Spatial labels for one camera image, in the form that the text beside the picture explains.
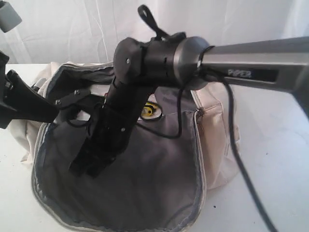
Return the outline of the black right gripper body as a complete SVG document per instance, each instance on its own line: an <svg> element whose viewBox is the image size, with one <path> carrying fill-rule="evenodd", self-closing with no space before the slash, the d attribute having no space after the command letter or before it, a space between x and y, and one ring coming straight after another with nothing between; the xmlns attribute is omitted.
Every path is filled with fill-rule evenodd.
<svg viewBox="0 0 309 232"><path fill-rule="evenodd" d="M114 80L103 108L95 111L77 164L106 164L127 147L132 130L150 96L150 88Z"/></svg>

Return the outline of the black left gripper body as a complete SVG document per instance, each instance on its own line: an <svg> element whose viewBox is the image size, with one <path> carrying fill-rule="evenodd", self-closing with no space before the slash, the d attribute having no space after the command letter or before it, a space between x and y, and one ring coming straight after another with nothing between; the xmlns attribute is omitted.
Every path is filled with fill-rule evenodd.
<svg viewBox="0 0 309 232"><path fill-rule="evenodd" d="M7 78L5 68L9 57L3 52L0 53L0 128L6 129L16 114L16 110L6 103L7 94L13 84Z"/></svg>

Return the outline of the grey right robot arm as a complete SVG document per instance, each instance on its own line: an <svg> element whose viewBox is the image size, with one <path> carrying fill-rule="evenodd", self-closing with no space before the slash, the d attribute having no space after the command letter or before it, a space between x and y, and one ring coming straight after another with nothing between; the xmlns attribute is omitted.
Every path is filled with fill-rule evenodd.
<svg viewBox="0 0 309 232"><path fill-rule="evenodd" d="M69 170L96 176L112 164L130 139L149 96L158 87L180 93L209 82L264 88L293 95L309 111L307 37L211 46L201 37L141 43L122 40L114 54L114 79L104 103L97 102L86 123L88 136Z"/></svg>

